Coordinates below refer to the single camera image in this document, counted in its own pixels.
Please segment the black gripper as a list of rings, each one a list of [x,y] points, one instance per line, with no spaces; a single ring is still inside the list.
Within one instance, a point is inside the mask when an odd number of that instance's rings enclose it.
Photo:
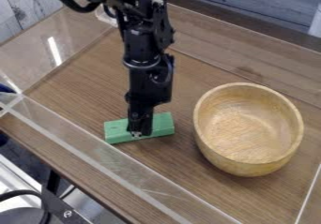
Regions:
[[[134,138],[152,135],[153,109],[172,101],[175,56],[162,53],[148,62],[140,62],[128,55],[124,64],[130,71],[128,132]]]

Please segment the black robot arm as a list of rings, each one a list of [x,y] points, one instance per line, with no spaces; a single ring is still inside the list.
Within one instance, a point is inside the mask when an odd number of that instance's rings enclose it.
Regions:
[[[130,71],[128,132],[150,136],[154,108],[172,101],[175,42],[168,0],[61,0],[80,13],[98,8],[117,20],[125,44],[124,65]]]

